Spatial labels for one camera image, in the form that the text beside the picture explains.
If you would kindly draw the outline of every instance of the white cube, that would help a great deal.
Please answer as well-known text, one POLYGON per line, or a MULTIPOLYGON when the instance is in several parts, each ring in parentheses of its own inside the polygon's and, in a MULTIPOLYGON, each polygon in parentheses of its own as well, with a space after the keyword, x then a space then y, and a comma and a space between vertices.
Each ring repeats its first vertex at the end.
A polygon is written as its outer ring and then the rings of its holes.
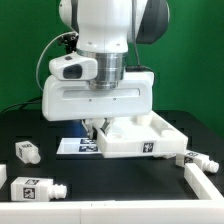
POLYGON ((16 143, 16 155, 24 163, 37 164, 41 159, 38 148, 29 141, 16 143))
POLYGON ((2 188, 6 180, 6 165, 0 165, 0 189, 2 188))

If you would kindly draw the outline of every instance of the green backdrop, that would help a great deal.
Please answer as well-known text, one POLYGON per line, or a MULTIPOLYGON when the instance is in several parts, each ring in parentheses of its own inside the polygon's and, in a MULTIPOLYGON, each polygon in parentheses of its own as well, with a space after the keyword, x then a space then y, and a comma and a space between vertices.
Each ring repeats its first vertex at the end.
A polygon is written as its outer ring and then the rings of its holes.
MULTIPOLYGON (((44 47, 68 31, 59 0, 0 0, 0 110, 40 96, 35 69, 44 47)), ((224 137, 224 0, 169 0, 170 25, 154 45, 139 45, 156 73, 154 109, 190 112, 224 137)), ((64 54, 55 44, 41 67, 64 54)), ((129 63, 134 62, 130 50, 129 63)))

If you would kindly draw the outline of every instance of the white cylinder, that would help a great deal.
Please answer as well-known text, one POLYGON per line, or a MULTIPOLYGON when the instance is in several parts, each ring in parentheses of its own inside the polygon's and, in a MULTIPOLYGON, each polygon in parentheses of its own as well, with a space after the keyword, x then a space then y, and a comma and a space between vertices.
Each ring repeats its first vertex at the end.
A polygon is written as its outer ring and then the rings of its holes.
POLYGON ((50 199, 60 199, 65 198, 67 194, 67 187, 64 185, 53 185, 48 189, 48 195, 50 199))
POLYGON ((37 164, 40 162, 41 158, 40 158, 38 152, 32 150, 31 152, 28 153, 27 159, 30 163, 37 164))
POLYGON ((131 0, 79 1, 77 48, 95 53, 127 52, 131 5, 131 0))

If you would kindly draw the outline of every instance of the small white block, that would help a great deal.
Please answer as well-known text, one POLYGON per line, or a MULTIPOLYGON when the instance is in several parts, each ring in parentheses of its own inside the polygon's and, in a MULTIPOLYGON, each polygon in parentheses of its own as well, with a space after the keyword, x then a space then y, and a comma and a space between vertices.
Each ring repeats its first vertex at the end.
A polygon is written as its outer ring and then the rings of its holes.
POLYGON ((16 155, 24 163, 37 164, 41 159, 38 148, 29 141, 16 143, 16 155))
POLYGON ((65 198, 67 187, 53 185, 53 179, 18 177, 11 184, 12 201, 48 202, 65 198))
POLYGON ((184 178, 199 199, 223 200, 223 196, 195 163, 185 164, 184 178))
POLYGON ((0 189, 2 188, 6 180, 6 165, 0 165, 0 189))

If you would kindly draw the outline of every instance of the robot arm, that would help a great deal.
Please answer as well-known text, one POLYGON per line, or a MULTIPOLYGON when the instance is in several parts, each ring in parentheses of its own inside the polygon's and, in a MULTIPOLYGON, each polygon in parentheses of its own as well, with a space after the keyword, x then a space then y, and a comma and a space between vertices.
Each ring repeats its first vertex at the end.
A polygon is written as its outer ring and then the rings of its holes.
POLYGON ((152 40, 162 35, 169 17, 166 1, 62 0, 60 15, 79 32, 77 52, 50 62, 44 116, 53 121, 147 114, 152 108, 154 74, 126 72, 127 43, 133 36, 133 21, 138 42, 147 42, 142 36, 150 32, 152 40), (148 18, 152 19, 149 29, 148 18))

